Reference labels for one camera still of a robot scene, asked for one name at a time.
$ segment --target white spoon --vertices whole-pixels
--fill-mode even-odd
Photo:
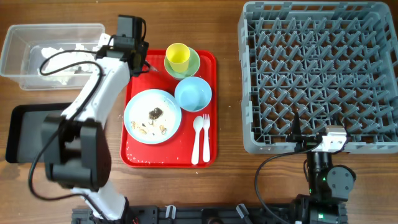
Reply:
[[[193,128],[196,132],[195,134],[195,142],[193,143],[193,151],[192,151],[192,158],[191,163],[193,165],[197,165],[199,163],[199,138],[200,138],[200,131],[203,128],[203,118],[201,116],[197,116],[193,121]]]

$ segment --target green bowl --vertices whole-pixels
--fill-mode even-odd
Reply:
[[[170,63],[169,63],[169,60],[167,60],[167,57],[164,57],[164,67],[166,68],[166,71],[176,80],[183,80],[184,78],[192,77],[199,70],[200,57],[199,57],[198,53],[190,47],[189,47],[189,51],[191,53],[191,56],[189,58],[188,69],[182,73],[175,72],[172,69],[172,67],[170,66]]]

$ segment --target dish rack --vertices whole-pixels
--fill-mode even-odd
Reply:
[[[381,2],[247,2],[238,23],[244,148],[294,151],[337,114],[346,152],[398,152],[398,41]]]

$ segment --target wooden table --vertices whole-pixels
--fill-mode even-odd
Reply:
[[[99,22],[106,32],[116,32],[118,14],[143,17],[152,49],[182,42],[207,49],[218,61],[218,158],[207,169],[132,169],[119,158],[124,92],[108,118],[107,138],[112,154],[110,179],[131,205],[259,205],[254,173],[269,156],[254,156],[243,148],[241,126],[241,66],[238,61],[237,24],[244,1],[167,1],[42,4],[55,0],[3,0],[0,4],[0,40],[13,24]],[[398,3],[386,1],[397,22]],[[84,207],[79,198],[59,202],[35,199],[27,188],[30,164],[8,164],[4,155],[11,111],[17,105],[70,102],[78,91],[23,91],[0,78],[0,223],[69,223],[72,208]],[[290,202],[307,194],[303,175],[305,156],[291,156],[269,164],[261,172],[259,187],[266,202]],[[398,223],[398,155],[334,157],[357,173],[348,202],[350,223]],[[43,166],[35,172],[35,188],[45,195],[68,193],[47,181]]]

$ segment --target fork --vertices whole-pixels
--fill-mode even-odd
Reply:
[[[208,114],[203,115],[203,130],[205,131],[205,137],[203,138],[203,162],[210,161],[210,146],[209,146],[209,128],[210,128],[210,117]]]

